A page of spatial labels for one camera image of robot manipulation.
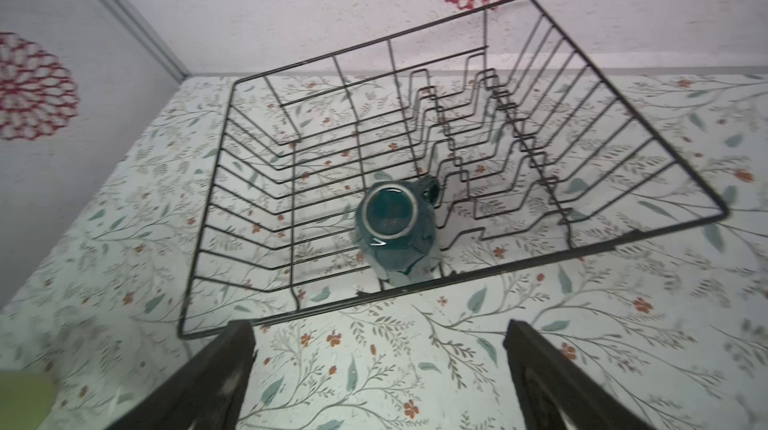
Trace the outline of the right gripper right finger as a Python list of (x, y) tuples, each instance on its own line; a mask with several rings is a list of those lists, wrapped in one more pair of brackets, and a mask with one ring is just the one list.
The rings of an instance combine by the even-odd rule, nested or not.
[(527, 429), (647, 429), (528, 323), (511, 320), (504, 348)]

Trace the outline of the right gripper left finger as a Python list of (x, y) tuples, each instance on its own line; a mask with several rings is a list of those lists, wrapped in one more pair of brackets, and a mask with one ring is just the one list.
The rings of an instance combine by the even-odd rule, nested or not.
[(112, 429), (234, 429), (256, 355), (245, 321), (224, 331)]

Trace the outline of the light green mug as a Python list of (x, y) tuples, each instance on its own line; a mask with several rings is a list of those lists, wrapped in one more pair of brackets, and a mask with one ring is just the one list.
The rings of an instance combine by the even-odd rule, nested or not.
[(36, 430), (56, 400), (54, 379), (45, 373), (1, 372), (1, 428)]

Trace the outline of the dark green mug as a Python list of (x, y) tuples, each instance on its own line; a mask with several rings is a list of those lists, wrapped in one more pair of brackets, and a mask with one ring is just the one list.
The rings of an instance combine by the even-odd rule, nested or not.
[(377, 278), (405, 287), (434, 278), (441, 263), (434, 205), (436, 177), (375, 183), (355, 212), (352, 240)]

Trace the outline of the black wire dish rack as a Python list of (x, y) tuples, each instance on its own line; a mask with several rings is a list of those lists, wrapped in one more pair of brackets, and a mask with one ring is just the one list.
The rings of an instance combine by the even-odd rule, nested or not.
[[(236, 80), (178, 336), (511, 273), (729, 213), (537, 0), (502, 0)], [(434, 196), (441, 259), (380, 277), (353, 237), (385, 186)]]

